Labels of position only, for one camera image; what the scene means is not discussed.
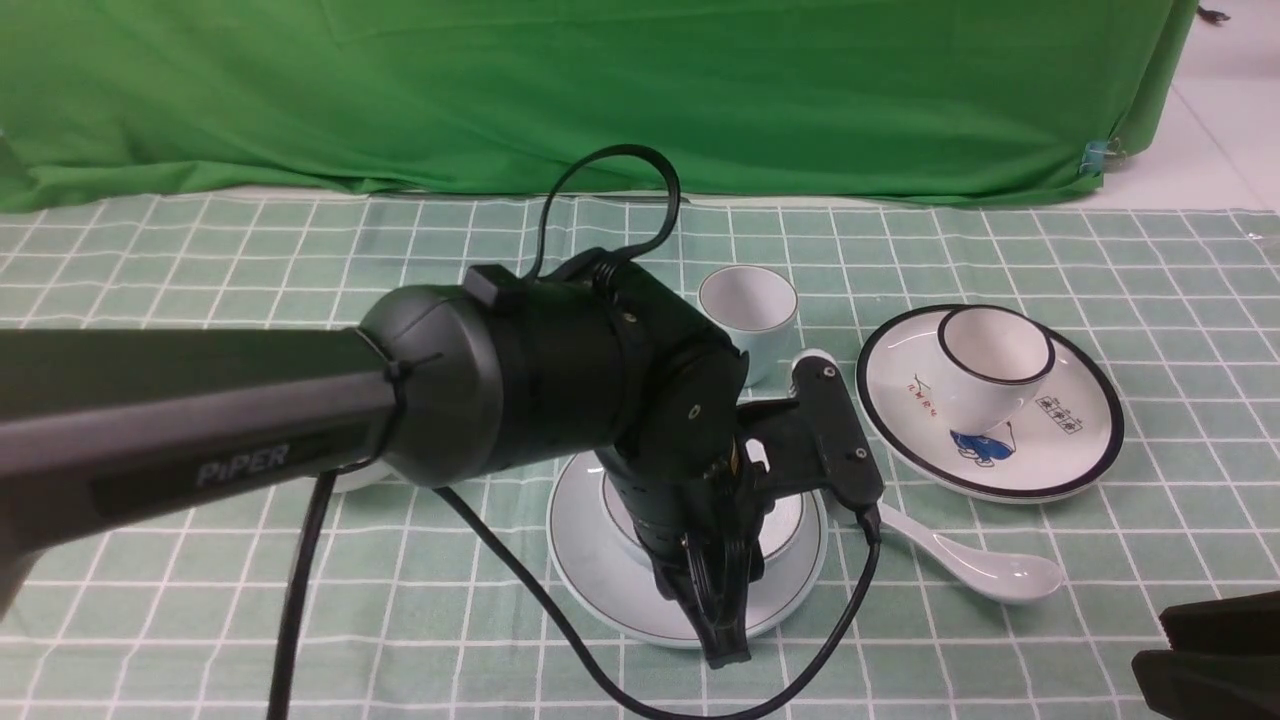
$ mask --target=white ceramic spoon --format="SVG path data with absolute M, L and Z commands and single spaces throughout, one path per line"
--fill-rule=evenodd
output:
M 961 583 L 1006 605 L 1034 602 L 1053 594 L 1066 580 L 1062 568 L 1034 555 L 988 552 L 947 539 L 901 511 L 879 506 L 882 523 L 906 536 Z

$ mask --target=green cloth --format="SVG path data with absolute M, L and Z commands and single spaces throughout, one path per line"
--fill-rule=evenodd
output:
M 1029 204 L 1155 132 L 1194 0 L 0 0 L 0 211 L 239 183 Z M 604 163 L 571 190 L 653 187 Z

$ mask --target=black binder clip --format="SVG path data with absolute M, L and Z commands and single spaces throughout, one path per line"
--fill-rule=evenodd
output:
M 1133 659 L 1151 710 L 1174 720 L 1280 720 L 1280 592 L 1175 605 L 1160 624 L 1170 650 Z

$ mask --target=black cable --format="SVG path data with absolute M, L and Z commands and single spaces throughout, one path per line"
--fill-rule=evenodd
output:
M 509 568 L 517 578 L 520 578 L 520 582 L 529 588 L 529 592 L 534 593 L 539 605 L 543 606 L 547 615 L 550 616 L 552 621 L 556 623 L 556 626 L 559 628 L 561 633 L 563 633 L 564 639 L 568 641 L 573 653 L 577 656 L 586 673 L 591 675 L 591 679 L 595 680 L 595 684 L 599 685 L 605 694 L 613 698 L 614 702 L 641 717 L 648 717 L 649 720 L 705 720 L 705 717 L 710 717 L 712 720 L 759 720 L 760 717 L 764 717 L 765 715 L 780 710 L 783 705 L 791 702 L 791 698 L 799 694 L 800 691 L 803 691 L 805 685 L 814 679 L 818 671 L 822 670 L 822 666 L 827 664 L 827 660 L 831 659 L 831 655 L 836 652 L 836 647 L 840 646 L 840 641 L 845 637 L 845 633 L 849 632 L 849 626 L 854 623 L 854 615 L 858 614 L 858 609 L 863 605 L 863 600 L 867 597 L 867 591 L 870 588 L 872 583 L 872 575 L 876 574 L 876 565 L 879 562 L 879 512 L 876 510 L 876 506 L 872 506 L 867 512 L 858 516 L 858 523 L 861 525 L 863 533 L 867 536 L 868 544 L 867 564 L 863 565 L 863 574 L 858 578 L 858 584 L 854 587 L 854 592 L 849 598 L 849 605 L 845 606 L 845 611 L 836 623 L 836 628 L 831 632 L 827 642 L 824 642 L 818 650 L 818 653 L 814 655 L 813 660 L 809 661 L 809 665 L 805 666 L 799 675 L 796 675 L 796 679 L 772 700 L 740 712 L 716 716 L 667 712 L 664 710 L 658 710 L 657 707 L 650 707 L 628 696 L 622 691 L 622 688 L 616 685 L 608 675 L 604 674 L 604 670 L 600 669 L 595 657 L 591 656 L 591 651 L 588 650 L 582 638 L 579 637 L 579 634 L 573 630 L 573 626 L 570 625 L 568 618 L 566 618 L 564 612 L 562 612 L 556 605 L 556 601 L 552 600 L 545 589 L 543 589 L 541 584 L 538 583 L 538 579 L 534 578 L 529 569 L 520 562 L 520 559 L 507 550 L 507 546 L 498 539 L 498 536 L 493 534 L 493 530 L 484 524 L 484 520 L 481 520 L 475 511 L 471 510 L 466 501 L 458 497 L 458 493 L 449 488 L 436 489 L 435 493 L 439 495 L 440 498 L 444 500 L 444 502 L 447 502 L 449 507 L 452 507 L 453 511 L 471 527 L 476 536 L 479 536 L 480 539 L 489 546 L 489 550 L 498 556 L 498 560 L 502 560 L 502 562 Z
M 552 186 L 552 191 L 547 193 L 547 200 L 543 202 L 543 214 L 538 219 L 538 251 L 534 254 L 532 266 L 525 273 L 526 281 L 538 279 L 538 274 L 543 272 L 543 256 L 547 254 L 547 218 L 552 213 L 552 201 L 556 200 L 556 193 L 564 187 L 564 183 L 573 177 L 573 173 L 605 158 L 637 158 L 644 160 L 658 170 L 658 174 L 662 176 L 662 182 L 667 187 L 667 215 L 662 220 L 662 227 L 658 228 L 658 234 L 640 245 L 622 247 L 616 251 L 617 255 L 626 260 L 634 260 L 645 252 L 652 252 L 666 242 L 671 237 L 671 232 L 676 229 L 676 219 L 680 217 L 680 177 L 676 174 L 676 168 L 671 164 L 671 160 L 653 147 L 644 145 L 611 145 L 570 165 L 564 170 L 564 174 Z
M 284 588 L 284 611 L 280 615 L 280 635 L 275 643 L 275 667 L 271 671 L 271 693 L 266 703 L 266 720 L 285 720 L 289 716 L 289 696 L 293 692 L 293 667 L 298 660 L 298 637 L 302 633 L 302 611 L 307 602 L 307 580 L 315 561 L 320 530 L 333 497 L 338 471 L 329 470 L 316 478 L 311 502 L 302 520 L 298 548 L 293 553 L 293 573 Z

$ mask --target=grid pattern tablecloth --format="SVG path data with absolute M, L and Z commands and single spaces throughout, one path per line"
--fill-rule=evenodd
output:
M 0 217 L 0 325 L 355 323 L 392 287 L 454 283 L 465 263 L 527 265 L 538 209 L 210 195 Z M 660 214 L 564 201 L 550 254 L 640 242 Z M 686 209 L 677 236 L 644 264 L 690 299 L 724 264 L 776 266 L 801 293 L 791 350 L 824 348 L 847 372 L 861 341 L 909 307 L 1009 305 L 1098 360 L 1128 419 L 1101 488 L 1044 507 L 970 501 L 873 441 L 888 502 L 961 542 L 1059 560 L 1070 583 L 1039 605 L 1004 609 L 890 538 L 852 638 L 778 716 L 1151 717 L 1129 661 L 1164 643 L 1156 614 L 1280 583 L 1272 243 L 1280 219 L 1240 211 Z M 783 392 L 780 372 L 751 395 Z M 554 582 L 543 524 L 559 466 L 460 491 L 552 584 L 604 667 L 666 707 L 723 712 L 781 689 L 861 566 L 858 532 L 833 529 L 804 607 L 755 643 L 750 664 L 708 671 L 694 655 L 622 639 Z M 308 489 L 300 480 L 50 552 L 0 624 L 0 719 L 260 716 Z M 622 716 L 433 495 L 387 482 L 337 501 L 329 529 L 297 717 Z

